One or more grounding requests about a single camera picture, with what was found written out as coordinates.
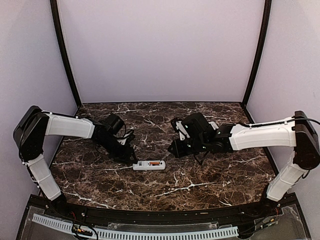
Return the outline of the screwdriver with clear handle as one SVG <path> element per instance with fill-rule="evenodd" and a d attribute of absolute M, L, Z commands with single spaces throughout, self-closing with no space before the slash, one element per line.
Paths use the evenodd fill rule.
<path fill-rule="evenodd" d="M 167 152 L 166 155 L 163 156 L 161 160 L 166 161 L 170 156 L 171 156 L 171 154 L 169 152 Z"/>

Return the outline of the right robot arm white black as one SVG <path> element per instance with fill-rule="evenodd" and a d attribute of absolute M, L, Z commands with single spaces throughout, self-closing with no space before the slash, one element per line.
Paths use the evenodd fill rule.
<path fill-rule="evenodd" d="M 320 164 L 318 134 L 313 120 L 303 111 L 278 121 L 217 125 L 200 112 L 183 120 L 174 118 L 171 125 L 179 138 L 168 147 L 176 158 L 199 153 L 232 153 L 244 149 L 291 147 L 293 153 L 285 167 L 266 188 L 265 197 L 255 205 L 255 213 L 266 217 L 275 203 L 308 171 Z"/>

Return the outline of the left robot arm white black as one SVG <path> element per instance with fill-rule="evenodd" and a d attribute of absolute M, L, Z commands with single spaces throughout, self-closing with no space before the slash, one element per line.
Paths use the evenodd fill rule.
<path fill-rule="evenodd" d="M 26 166 L 33 181 L 45 198 L 51 201 L 51 210 L 60 218 L 71 213 L 65 203 L 66 197 L 50 170 L 46 160 L 46 138 L 74 137 L 91 140 L 103 147 L 112 159 L 127 165 L 136 164 L 138 159 L 131 141 L 135 138 L 130 130 L 123 136 L 118 132 L 125 122 L 116 114 L 108 115 L 103 121 L 42 110 L 32 105 L 26 111 L 13 131 L 21 163 Z"/>

